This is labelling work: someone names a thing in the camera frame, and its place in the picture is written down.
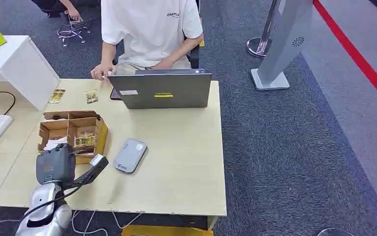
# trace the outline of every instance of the laptop lid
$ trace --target laptop lid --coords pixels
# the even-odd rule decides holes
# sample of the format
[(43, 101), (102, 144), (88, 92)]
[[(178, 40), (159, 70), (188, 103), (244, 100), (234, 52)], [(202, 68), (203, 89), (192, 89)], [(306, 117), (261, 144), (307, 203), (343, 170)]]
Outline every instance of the laptop lid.
[(129, 109), (207, 107), (212, 74), (111, 75)]

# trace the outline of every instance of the white cabinet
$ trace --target white cabinet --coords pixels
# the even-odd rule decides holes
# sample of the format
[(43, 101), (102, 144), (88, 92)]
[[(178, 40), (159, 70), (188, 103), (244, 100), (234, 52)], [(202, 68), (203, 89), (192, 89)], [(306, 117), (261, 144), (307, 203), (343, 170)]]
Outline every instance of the white cabinet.
[(60, 81), (58, 75), (26, 35), (4, 36), (0, 46), (0, 82), (11, 83), (40, 111)]

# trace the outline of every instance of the light wood tabletop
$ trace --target light wood tabletop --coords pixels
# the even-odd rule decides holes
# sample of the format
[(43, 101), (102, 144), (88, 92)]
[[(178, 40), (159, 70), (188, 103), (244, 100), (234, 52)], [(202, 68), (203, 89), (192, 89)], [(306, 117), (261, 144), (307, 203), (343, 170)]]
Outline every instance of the light wood tabletop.
[[(11, 92), (16, 97), (16, 104), (8, 115), (14, 118), (12, 125), (0, 138), (0, 187), (10, 168), (28, 140), (36, 123), (42, 116), (10, 83), (0, 82), (0, 91)], [(0, 115), (4, 114), (12, 104), (10, 94), (0, 93)]]
[[(122, 101), (109, 98), (110, 84), (95, 80), (62, 79), (59, 89), (66, 90), (61, 102), (49, 104), (47, 112), (94, 110), (109, 128), (104, 155), (110, 163), (94, 183), (83, 186), (67, 199), (72, 208), (204, 215), (212, 217), (209, 222), (212, 225), (216, 221), (213, 217), (226, 216), (217, 81), (211, 83), (208, 107), (192, 109), (128, 110)], [(92, 89), (98, 90), (99, 101), (87, 104), (85, 91)], [(36, 117), (31, 111), (25, 111), (24, 117), (29, 113)], [(3, 183), (0, 178), (0, 206), (27, 207), (32, 191), (38, 186), (35, 159), (41, 138), (39, 119), (35, 120), (18, 121), (21, 123), (14, 123), (9, 130), (22, 133), (27, 140), (16, 142), (19, 155), (6, 148), (5, 154), (10, 153), (10, 160), (15, 162)], [(148, 145), (133, 174), (112, 166), (127, 138)], [(3, 141), (10, 146), (6, 144), (9, 142), (6, 134)], [(89, 168), (89, 165), (78, 165), (76, 177)]]

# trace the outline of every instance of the stanchion post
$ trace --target stanchion post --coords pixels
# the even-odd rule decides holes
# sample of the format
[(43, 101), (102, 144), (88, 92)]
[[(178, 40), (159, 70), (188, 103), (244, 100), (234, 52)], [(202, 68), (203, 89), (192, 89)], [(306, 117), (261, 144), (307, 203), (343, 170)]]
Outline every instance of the stanchion post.
[(270, 39), (271, 25), (274, 21), (276, 11), (280, 5), (281, 0), (273, 0), (268, 13), (267, 22), (265, 22), (264, 31), (261, 37), (252, 38), (247, 42), (247, 51), (257, 58), (264, 58), (267, 51), (271, 46), (272, 40)]

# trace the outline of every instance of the smartphone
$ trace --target smartphone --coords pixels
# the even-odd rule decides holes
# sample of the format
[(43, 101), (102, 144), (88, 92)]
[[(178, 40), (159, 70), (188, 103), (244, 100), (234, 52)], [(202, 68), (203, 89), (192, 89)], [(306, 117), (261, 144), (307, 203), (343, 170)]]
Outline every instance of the smartphone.
[(144, 142), (127, 139), (113, 161), (113, 166), (125, 173), (133, 173), (147, 150)]
[(110, 93), (110, 99), (112, 100), (122, 100), (121, 96), (116, 92), (115, 89), (112, 89), (112, 92)]

